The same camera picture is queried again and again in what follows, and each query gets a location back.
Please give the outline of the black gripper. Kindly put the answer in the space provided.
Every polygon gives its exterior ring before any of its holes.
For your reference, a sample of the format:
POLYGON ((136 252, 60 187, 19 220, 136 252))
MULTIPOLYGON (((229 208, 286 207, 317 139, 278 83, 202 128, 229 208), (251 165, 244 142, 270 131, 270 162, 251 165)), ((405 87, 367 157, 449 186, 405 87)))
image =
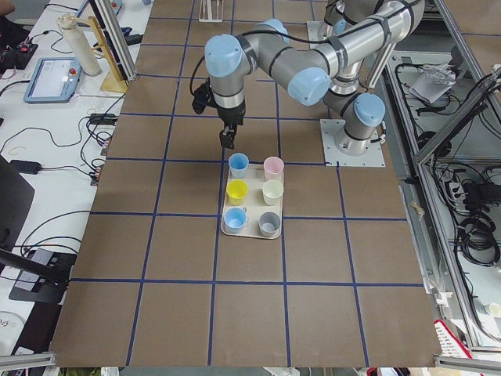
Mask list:
POLYGON ((224 123, 223 129, 219 132, 220 144, 223 148, 234 150, 237 125, 243 125, 246 112, 245 101, 232 108, 224 108, 217 104, 216 109, 224 123))

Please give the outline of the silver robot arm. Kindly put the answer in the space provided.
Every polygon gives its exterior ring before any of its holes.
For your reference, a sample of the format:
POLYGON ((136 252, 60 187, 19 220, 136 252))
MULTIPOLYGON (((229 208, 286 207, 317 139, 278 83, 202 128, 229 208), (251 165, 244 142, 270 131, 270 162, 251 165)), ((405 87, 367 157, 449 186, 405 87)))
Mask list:
POLYGON ((323 19, 323 36, 340 34, 376 13, 384 0, 328 1, 323 19))
POLYGON ((385 115, 382 99, 359 91, 363 60, 377 54, 367 85, 373 87, 396 44, 411 34, 424 14, 423 1, 343 1, 326 6, 325 38, 313 41, 308 51, 291 44, 282 22, 270 19, 251 31, 219 34, 204 46, 201 63, 209 74, 192 90, 192 108, 197 114, 206 107, 218 112, 224 125, 220 144, 232 149, 237 129, 246 112, 245 76, 257 69, 287 90, 300 104, 310 107, 323 102, 344 119, 334 136, 343 154, 359 156, 371 144, 371 136, 385 115))

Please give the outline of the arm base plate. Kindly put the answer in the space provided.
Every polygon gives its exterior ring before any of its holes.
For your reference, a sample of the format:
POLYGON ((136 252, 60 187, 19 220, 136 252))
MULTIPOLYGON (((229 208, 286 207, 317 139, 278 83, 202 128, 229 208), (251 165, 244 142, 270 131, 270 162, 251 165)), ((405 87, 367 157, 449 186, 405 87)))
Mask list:
POLYGON ((376 128, 365 140, 352 139, 341 119, 321 119, 320 133, 325 164, 332 167, 384 168, 385 161, 376 128))
POLYGON ((314 41, 323 41, 328 39, 333 33, 333 26, 325 23, 324 21, 308 21, 306 23, 309 48, 313 49, 317 43, 314 41))

